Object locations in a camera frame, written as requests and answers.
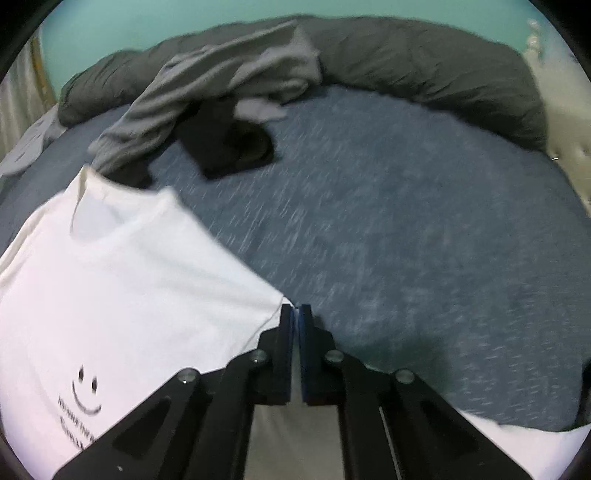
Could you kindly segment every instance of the curtain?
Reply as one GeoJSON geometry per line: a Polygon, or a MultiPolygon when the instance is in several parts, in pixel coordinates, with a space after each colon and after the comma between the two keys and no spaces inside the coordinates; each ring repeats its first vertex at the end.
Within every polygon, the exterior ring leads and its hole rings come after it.
{"type": "Polygon", "coordinates": [[[0,161],[55,103],[35,33],[0,83],[0,161]]]}

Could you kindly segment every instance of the tufted headboard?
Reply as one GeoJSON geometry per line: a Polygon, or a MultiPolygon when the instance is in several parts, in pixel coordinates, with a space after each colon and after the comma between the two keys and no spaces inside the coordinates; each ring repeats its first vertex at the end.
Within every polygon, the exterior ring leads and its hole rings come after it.
{"type": "Polygon", "coordinates": [[[546,152],[567,174],[591,216],[591,82],[573,58],[544,59],[538,25],[524,52],[548,120],[546,152]]]}

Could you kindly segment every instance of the mattress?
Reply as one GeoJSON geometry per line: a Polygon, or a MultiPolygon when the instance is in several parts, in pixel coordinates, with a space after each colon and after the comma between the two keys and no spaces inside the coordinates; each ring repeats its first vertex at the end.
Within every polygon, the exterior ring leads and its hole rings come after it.
{"type": "MultiPolygon", "coordinates": [[[[65,188],[121,107],[67,131],[5,193],[0,251],[65,188]]],[[[224,246],[340,348],[417,372],[501,423],[572,424],[591,350],[591,224],[557,166],[451,114],[343,87],[267,125],[277,161],[217,181],[183,147],[154,155],[224,246]]]]}

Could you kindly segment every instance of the screw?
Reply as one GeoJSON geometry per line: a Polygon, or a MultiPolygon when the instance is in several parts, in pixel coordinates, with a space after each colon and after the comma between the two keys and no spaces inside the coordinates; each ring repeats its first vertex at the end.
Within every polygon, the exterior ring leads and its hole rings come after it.
{"type": "Polygon", "coordinates": [[[343,352],[340,350],[329,350],[324,354],[324,360],[330,364],[339,364],[345,359],[343,352]]]}
{"type": "Polygon", "coordinates": [[[251,353],[251,360],[256,364],[264,364],[268,358],[269,356],[267,355],[267,352],[261,350],[260,348],[251,353]]]}
{"type": "Polygon", "coordinates": [[[197,370],[194,368],[185,368],[177,374],[177,378],[183,383],[194,382],[197,378],[197,370]]]}
{"type": "Polygon", "coordinates": [[[412,373],[410,370],[407,370],[406,368],[398,370],[394,374],[394,376],[396,377],[396,380],[398,380],[398,382],[403,383],[405,385],[410,385],[414,382],[414,373],[412,373]]]}

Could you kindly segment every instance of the teal wall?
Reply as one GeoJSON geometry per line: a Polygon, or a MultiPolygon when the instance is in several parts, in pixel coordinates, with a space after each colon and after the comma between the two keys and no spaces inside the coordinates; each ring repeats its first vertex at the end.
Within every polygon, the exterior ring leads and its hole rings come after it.
{"type": "Polygon", "coordinates": [[[147,48],[222,23],[295,13],[419,18],[520,51],[529,34],[527,19],[544,19],[528,0],[63,0],[41,27],[41,45],[58,92],[74,74],[122,48],[147,48]]]}

